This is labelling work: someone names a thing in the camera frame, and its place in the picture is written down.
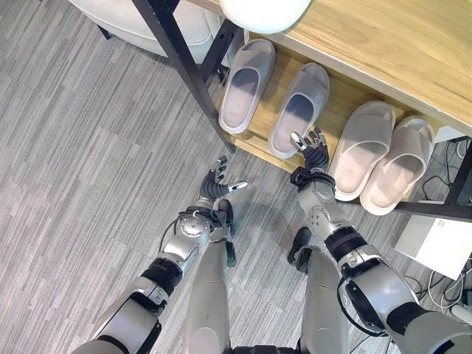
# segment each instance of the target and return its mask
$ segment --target shoe rack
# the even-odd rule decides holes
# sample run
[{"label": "shoe rack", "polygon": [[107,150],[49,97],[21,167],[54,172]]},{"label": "shoe rack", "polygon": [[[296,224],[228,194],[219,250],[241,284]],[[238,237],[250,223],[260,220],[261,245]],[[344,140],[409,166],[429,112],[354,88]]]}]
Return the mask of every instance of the shoe rack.
[{"label": "shoe rack", "polygon": [[[190,1],[223,15],[218,0]],[[277,61],[249,129],[231,141],[288,172],[300,166],[300,155],[272,156],[267,139],[291,79],[311,61],[331,77],[316,123],[331,157],[351,113],[370,100],[392,104],[397,121],[415,113],[472,136],[471,16],[468,0],[313,0],[289,30],[257,35],[274,43]]]}]

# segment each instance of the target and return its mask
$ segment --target white cushion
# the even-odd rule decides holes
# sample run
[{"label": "white cushion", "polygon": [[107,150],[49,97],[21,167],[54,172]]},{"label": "white cushion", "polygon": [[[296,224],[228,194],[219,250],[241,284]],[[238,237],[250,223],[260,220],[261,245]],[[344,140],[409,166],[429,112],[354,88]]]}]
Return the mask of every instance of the white cushion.
[{"label": "white cushion", "polygon": [[[131,0],[69,1],[93,22],[115,36],[149,52],[166,56]],[[184,0],[179,2],[174,11],[174,18],[195,62],[202,63],[216,34],[212,33],[215,31],[215,23],[220,24],[221,19],[216,14]]]}]

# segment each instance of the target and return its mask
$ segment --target white slipper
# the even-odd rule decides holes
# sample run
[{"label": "white slipper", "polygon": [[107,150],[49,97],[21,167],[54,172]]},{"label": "white slipper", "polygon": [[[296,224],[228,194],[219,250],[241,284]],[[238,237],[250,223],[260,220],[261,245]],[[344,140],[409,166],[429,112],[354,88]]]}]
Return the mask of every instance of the white slipper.
[{"label": "white slipper", "polygon": [[379,161],[361,193],[368,212],[385,215],[426,171],[434,149],[434,131],[419,117],[405,118],[392,135],[389,153]]},{"label": "white slipper", "polygon": [[251,32],[285,31],[306,11],[311,0],[220,0],[227,18]]},{"label": "white slipper", "polygon": [[390,149],[395,110],[382,101],[364,103],[347,121],[328,173],[336,181],[336,199],[356,199],[370,173]]},{"label": "white slipper", "polygon": [[323,111],[329,94],[330,77],[322,66],[308,63],[298,71],[287,90],[279,119],[268,140],[273,155],[287,159],[295,154],[291,132],[296,131],[306,137]]},{"label": "white slipper", "polygon": [[274,45],[254,39],[236,53],[221,103],[219,123],[228,133],[247,129],[275,63]]}]

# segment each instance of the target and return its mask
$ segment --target wooden tabletop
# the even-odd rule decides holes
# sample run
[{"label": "wooden tabletop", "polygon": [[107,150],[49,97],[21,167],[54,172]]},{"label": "wooden tabletop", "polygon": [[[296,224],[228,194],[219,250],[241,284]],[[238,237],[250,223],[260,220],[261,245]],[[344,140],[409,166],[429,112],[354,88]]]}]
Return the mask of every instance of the wooden tabletop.
[{"label": "wooden tabletop", "polygon": [[472,136],[472,1],[313,0],[267,37]]}]

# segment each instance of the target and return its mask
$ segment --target floor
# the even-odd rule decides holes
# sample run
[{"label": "floor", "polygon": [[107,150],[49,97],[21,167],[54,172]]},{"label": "floor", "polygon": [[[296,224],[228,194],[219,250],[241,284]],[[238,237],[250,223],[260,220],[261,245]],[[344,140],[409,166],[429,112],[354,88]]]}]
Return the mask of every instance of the floor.
[{"label": "floor", "polygon": [[[211,87],[217,97],[221,87]],[[0,352],[70,353],[86,341],[224,153],[167,59],[106,41],[67,1],[0,0]],[[445,145],[434,156],[428,176],[444,177]],[[244,151],[229,157],[227,180],[249,181],[231,197],[233,346],[299,338],[306,280],[285,257],[304,215],[288,177]],[[438,200],[447,193],[437,178],[426,189]],[[419,187],[412,196],[424,198]],[[429,270],[392,250],[408,216],[344,208],[400,272],[426,284]],[[153,353],[181,352],[191,277],[174,292]],[[350,328],[351,347],[363,337]],[[369,339],[356,353],[387,343]]]}]

